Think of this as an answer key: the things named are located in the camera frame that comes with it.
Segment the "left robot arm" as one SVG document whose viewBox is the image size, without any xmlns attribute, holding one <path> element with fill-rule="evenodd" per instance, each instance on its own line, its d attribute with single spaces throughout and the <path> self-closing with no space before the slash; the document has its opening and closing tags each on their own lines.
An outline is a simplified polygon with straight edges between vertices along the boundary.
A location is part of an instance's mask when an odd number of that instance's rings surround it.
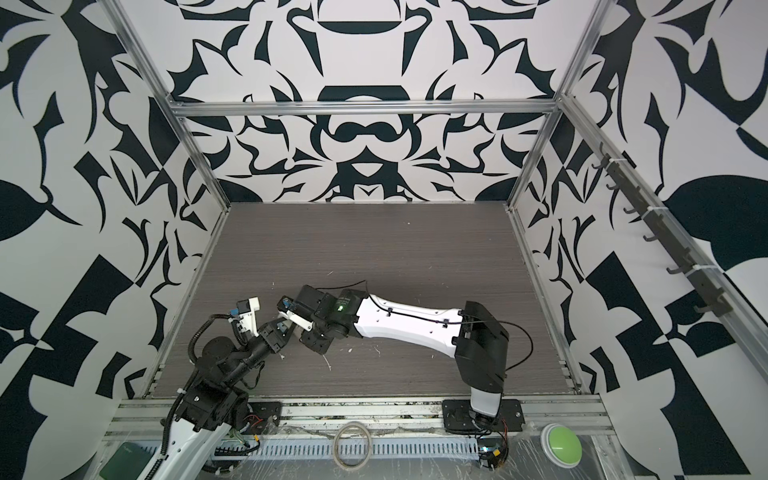
<svg viewBox="0 0 768 480">
<path fill-rule="evenodd" d="M 248 427 L 249 393 L 238 385 L 288 344 L 295 325 L 276 319 L 254 336 L 239 331 L 239 320 L 213 314 L 192 336 L 187 354 L 194 369 L 163 420 L 159 448 L 140 479 L 195 479 L 202 472 L 231 473 L 236 463 L 214 461 L 230 432 Z"/>
</svg>

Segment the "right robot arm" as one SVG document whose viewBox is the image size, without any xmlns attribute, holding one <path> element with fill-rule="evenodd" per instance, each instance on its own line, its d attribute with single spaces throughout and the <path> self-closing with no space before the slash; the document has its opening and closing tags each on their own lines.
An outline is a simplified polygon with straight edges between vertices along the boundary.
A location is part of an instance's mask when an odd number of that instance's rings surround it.
<svg viewBox="0 0 768 480">
<path fill-rule="evenodd" d="M 497 320 L 482 304 L 426 308 L 393 302 L 368 290 L 344 288 L 336 295 L 305 285 L 294 298 L 277 303 L 279 316 L 301 329 L 300 341 L 325 354 L 337 338 L 397 340 L 437 351 L 455 360 L 470 387 L 470 409 L 483 420 L 499 416 L 506 373 L 509 322 Z"/>
</svg>

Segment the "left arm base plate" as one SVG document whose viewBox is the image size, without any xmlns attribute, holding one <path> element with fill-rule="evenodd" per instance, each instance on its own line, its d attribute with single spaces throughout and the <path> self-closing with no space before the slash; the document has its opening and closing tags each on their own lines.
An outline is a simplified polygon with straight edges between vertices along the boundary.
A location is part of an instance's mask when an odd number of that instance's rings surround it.
<svg viewBox="0 0 768 480">
<path fill-rule="evenodd" d="M 239 432 L 261 435 L 275 431 L 282 423 L 282 407 L 280 401 L 249 401 L 239 416 Z"/>
</svg>

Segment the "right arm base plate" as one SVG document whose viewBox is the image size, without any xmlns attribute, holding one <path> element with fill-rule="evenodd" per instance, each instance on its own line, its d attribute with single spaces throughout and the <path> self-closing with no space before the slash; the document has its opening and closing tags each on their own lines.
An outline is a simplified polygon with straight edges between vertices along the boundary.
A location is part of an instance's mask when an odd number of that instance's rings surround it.
<svg viewBox="0 0 768 480">
<path fill-rule="evenodd" d="M 443 428 L 451 434 L 470 435 L 482 432 L 521 432 L 526 423 L 521 403 L 503 398 L 495 417 L 476 412 L 467 399 L 441 402 Z"/>
</svg>

